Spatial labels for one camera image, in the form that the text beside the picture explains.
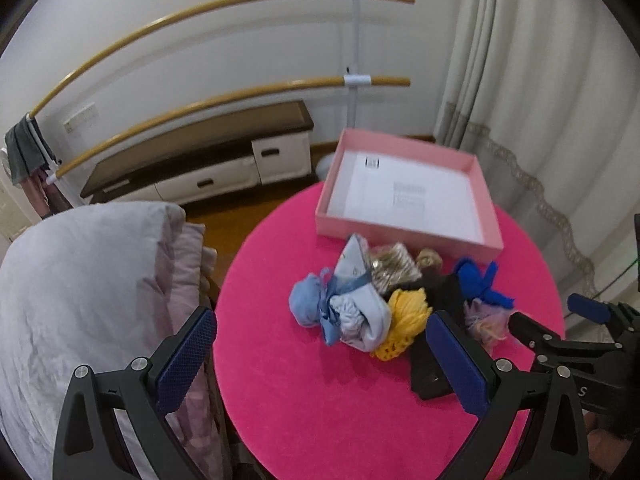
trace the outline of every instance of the storage cabinet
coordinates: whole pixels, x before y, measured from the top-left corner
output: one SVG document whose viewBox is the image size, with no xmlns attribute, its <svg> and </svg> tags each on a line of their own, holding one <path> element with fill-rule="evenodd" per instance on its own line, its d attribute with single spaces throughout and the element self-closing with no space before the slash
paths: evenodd
<svg viewBox="0 0 640 480">
<path fill-rule="evenodd" d="M 152 184 L 151 186 L 146 186 L 142 189 L 137 189 L 135 191 L 132 191 L 131 193 L 127 193 L 126 195 L 114 198 L 113 202 L 133 202 L 135 200 L 139 200 L 141 202 L 149 200 L 161 201 L 162 197 L 158 193 L 156 186 Z"/>
<path fill-rule="evenodd" d="M 307 132 L 252 140 L 251 144 L 263 184 L 311 173 Z"/>
<path fill-rule="evenodd" d="M 184 204 L 259 183 L 255 159 L 246 156 L 161 180 L 156 184 L 156 189 L 165 202 Z"/>
</svg>

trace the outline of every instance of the pink round table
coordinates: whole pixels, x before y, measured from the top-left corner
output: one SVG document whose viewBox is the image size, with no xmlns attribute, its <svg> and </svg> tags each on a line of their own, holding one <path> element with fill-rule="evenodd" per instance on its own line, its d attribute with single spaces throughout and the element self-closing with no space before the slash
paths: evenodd
<svg viewBox="0 0 640 480">
<path fill-rule="evenodd" d="M 344 246 L 316 235 L 321 189 L 305 189 L 265 218 L 226 275 L 213 345 L 225 407 L 248 449 L 281 480 L 437 478 L 476 418 L 455 395 L 423 401 L 412 393 L 407 357 L 381 362 L 342 343 L 328 348 L 318 328 L 302 328 L 289 311 L 293 284 L 333 268 Z M 495 288 L 563 334 L 560 299 L 540 252 L 496 211 L 504 251 Z M 510 337 L 493 357 L 528 370 L 533 353 Z M 518 414 L 489 478 L 506 468 L 525 418 Z"/>
</svg>

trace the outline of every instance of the wall light switch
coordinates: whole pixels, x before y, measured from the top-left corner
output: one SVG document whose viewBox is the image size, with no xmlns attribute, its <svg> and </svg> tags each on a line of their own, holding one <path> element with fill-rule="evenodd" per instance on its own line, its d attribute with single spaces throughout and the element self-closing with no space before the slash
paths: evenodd
<svg viewBox="0 0 640 480">
<path fill-rule="evenodd" d="M 71 134 L 78 128 L 91 126 L 97 119 L 98 109 L 95 107 L 95 103 L 91 103 L 69 117 L 62 125 L 65 127 L 65 131 Z"/>
</svg>

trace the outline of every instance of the bed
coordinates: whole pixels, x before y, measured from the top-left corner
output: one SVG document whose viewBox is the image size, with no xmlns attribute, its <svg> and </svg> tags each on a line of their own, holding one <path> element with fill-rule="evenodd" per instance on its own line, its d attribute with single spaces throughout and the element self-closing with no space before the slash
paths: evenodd
<svg viewBox="0 0 640 480">
<path fill-rule="evenodd" d="M 103 372 L 151 355 L 209 304 L 216 251 L 203 234 L 177 205 L 110 203 L 52 216 L 11 245 L 0 266 L 0 431 L 31 479 L 50 479 L 78 365 Z M 167 420 L 207 478 L 221 479 L 214 382 L 209 360 Z M 141 478 L 156 478 L 126 414 L 118 417 Z"/>
</svg>

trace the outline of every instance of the white base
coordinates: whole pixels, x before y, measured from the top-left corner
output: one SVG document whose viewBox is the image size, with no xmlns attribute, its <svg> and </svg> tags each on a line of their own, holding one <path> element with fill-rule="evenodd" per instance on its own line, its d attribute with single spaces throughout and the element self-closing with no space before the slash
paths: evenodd
<svg viewBox="0 0 640 480">
<path fill-rule="evenodd" d="M 345 150 L 327 214 L 484 241 L 466 173 L 391 155 Z"/>
</svg>

